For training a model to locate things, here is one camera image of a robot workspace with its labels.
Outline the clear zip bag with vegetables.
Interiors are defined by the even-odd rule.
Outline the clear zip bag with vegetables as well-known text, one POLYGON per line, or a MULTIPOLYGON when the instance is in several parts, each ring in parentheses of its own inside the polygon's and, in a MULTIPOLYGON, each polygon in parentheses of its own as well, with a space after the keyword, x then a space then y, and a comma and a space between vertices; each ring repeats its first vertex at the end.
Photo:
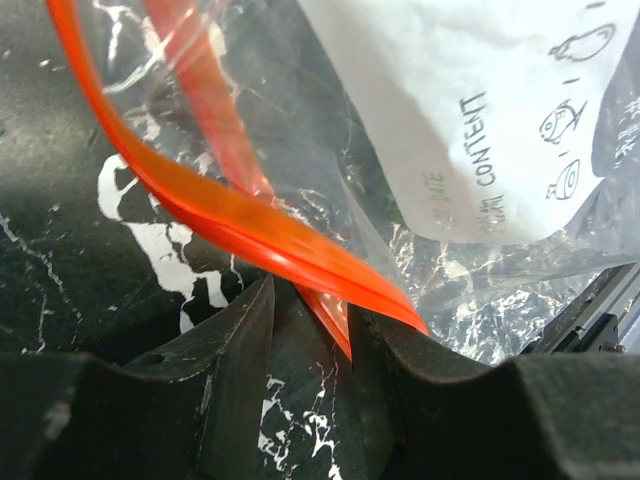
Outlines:
POLYGON ((639 259, 635 1, 51 1, 163 208, 294 283, 488 364, 639 259))

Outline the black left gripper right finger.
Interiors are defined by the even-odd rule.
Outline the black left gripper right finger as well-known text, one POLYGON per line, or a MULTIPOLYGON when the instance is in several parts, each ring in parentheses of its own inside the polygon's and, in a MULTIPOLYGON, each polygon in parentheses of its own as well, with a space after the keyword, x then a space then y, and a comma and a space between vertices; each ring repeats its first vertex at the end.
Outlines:
POLYGON ((635 479, 639 360, 523 355, 489 367, 363 308, 348 313, 372 479, 635 479))

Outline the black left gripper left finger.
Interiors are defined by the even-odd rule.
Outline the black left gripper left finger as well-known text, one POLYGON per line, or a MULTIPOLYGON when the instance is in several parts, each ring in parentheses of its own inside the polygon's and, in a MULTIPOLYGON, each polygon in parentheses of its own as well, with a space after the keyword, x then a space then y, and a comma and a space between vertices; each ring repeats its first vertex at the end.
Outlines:
POLYGON ((5 479, 251 479, 274 323, 271 277, 123 367, 3 354, 5 479))

